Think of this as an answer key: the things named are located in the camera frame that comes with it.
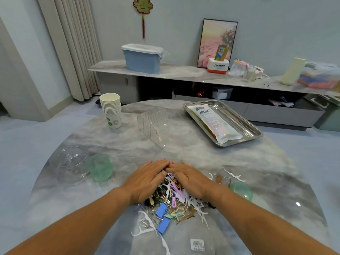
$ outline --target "barcode label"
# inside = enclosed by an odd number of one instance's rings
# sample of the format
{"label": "barcode label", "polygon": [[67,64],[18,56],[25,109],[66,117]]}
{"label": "barcode label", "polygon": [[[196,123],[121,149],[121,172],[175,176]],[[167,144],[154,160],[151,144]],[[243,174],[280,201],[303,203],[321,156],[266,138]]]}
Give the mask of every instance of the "barcode label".
{"label": "barcode label", "polygon": [[190,239],[190,244],[193,251],[205,251],[203,240]]}

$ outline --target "wall decoration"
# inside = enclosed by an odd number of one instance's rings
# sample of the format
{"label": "wall decoration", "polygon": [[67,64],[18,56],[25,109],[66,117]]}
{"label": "wall decoration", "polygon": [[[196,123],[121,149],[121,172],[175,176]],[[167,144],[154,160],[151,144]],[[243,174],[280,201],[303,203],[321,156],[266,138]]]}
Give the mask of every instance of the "wall decoration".
{"label": "wall decoration", "polygon": [[143,38],[145,38],[144,14],[149,14],[151,12],[153,4],[150,2],[150,0],[134,0],[133,6],[136,7],[137,11],[142,14]]}
{"label": "wall decoration", "polygon": [[226,59],[230,61],[236,27],[236,21],[204,19],[197,67],[207,68],[209,58],[215,58],[221,44],[229,48]]}

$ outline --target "blue storage box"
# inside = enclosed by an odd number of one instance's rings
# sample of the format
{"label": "blue storage box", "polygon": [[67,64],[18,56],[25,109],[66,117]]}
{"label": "blue storage box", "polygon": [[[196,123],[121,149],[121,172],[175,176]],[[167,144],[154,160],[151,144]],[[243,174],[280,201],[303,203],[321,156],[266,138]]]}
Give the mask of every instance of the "blue storage box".
{"label": "blue storage box", "polygon": [[160,60],[163,58],[163,48],[142,44],[127,44],[122,46],[126,67],[130,71],[159,73]]}

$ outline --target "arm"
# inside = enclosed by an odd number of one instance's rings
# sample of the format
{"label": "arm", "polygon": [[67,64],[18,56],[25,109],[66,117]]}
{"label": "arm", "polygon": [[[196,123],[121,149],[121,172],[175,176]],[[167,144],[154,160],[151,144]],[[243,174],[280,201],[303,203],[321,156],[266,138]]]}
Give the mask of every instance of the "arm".
{"label": "arm", "polygon": [[168,167],[166,171],[173,173],[190,194],[218,208],[252,254],[338,254],[188,164],[172,163]]}
{"label": "arm", "polygon": [[94,254],[126,208],[143,202],[154,193],[166,176],[160,171],[168,164],[167,160],[146,163],[121,187],[51,224],[6,255]]}

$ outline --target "green plastic cup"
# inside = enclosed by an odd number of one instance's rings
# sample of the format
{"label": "green plastic cup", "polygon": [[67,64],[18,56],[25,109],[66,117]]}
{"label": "green plastic cup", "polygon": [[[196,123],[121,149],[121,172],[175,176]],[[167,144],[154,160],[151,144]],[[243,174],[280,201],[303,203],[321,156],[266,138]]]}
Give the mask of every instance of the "green plastic cup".
{"label": "green plastic cup", "polygon": [[241,197],[244,197],[245,199],[252,201],[253,198],[253,192],[248,187],[247,184],[241,183],[241,182],[233,182],[230,185],[230,189],[235,192],[236,194],[240,195]]}
{"label": "green plastic cup", "polygon": [[113,174],[113,165],[107,154],[96,154],[86,161],[86,169],[96,182],[103,182]]}

